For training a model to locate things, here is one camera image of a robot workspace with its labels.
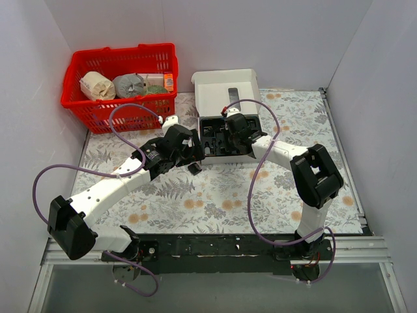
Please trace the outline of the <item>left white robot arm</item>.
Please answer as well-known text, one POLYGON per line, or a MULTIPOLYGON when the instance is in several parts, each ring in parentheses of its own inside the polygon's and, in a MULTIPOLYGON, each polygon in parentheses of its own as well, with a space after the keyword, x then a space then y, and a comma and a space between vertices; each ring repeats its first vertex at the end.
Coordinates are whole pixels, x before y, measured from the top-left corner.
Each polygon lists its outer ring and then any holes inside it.
POLYGON ((163 137, 149 140, 134 151, 110 178, 67 200, 57 196, 50 204, 48 233, 70 260, 78 260, 92 250, 109 250, 123 260, 133 260, 139 252, 138 236, 126 226, 99 226, 100 217, 131 191, 174 167, 203 158, 196 129, 170 126, 163 137))

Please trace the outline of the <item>red plastic shopping basket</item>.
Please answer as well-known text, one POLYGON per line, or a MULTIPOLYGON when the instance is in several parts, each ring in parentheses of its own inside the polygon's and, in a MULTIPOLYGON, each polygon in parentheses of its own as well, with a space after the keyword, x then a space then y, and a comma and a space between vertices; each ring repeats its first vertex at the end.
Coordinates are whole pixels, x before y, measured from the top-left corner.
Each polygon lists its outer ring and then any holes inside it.
POLYGON ((134 103, 137 107, 117 110, 112 124, 118 132, 160 128, 158 117, 175 113, 179 64, 173 43, 139 44, 131 48, 100 48, 75 52, 66 70, 61 95, 62 107, 70 110, 92 133, 111 132, 109 117, 122 104, 134 103), (173 90, 160 95, 116 98, 114 100, 89 100, 81 91, 80 83, 90 71, 101 73, 107 79, 123 74, 171 74, 173 90))

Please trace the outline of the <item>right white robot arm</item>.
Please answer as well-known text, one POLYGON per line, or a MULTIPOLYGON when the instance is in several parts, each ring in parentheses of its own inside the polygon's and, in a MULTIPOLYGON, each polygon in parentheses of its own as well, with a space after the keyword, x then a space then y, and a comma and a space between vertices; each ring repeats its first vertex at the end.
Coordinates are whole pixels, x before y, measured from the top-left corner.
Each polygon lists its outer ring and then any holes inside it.
POLYGON ((238 110, 224 110, 229 141, 241 153, 259 163, 251 179, 248 191, 248 219, 252 230, 260 240, 274 246, 292 246, 302 259, 309 259, 319 250, 325 231, 325 220, 333 199, 343 187, 343 178, 332 157, 321 144, 302 147, 280 141, 261 131, 251 129, 246 117, 238 110), (302 200, 302 216, 293 241, 271 241, 257 230, 252 217, 252 192, 256 177, 265 161, 289 170, 296 190, 302 200))

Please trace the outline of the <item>white hair clipper box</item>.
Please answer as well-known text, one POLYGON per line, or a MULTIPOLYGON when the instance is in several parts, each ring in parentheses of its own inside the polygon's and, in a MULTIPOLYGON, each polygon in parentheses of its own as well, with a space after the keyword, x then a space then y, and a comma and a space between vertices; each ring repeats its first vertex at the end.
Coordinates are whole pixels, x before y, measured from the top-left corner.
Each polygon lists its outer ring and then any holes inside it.
POLYGON ((234 103, 233 107, 248 118, 251 128, 261 130, 260 105, 247 101, 261 99, 256 72, 250 68, 195 72, 192 83, 199 114, 199 137, 205 154, 202 164, 254 163, 252 157, 231 146, 221 111, 234 103))

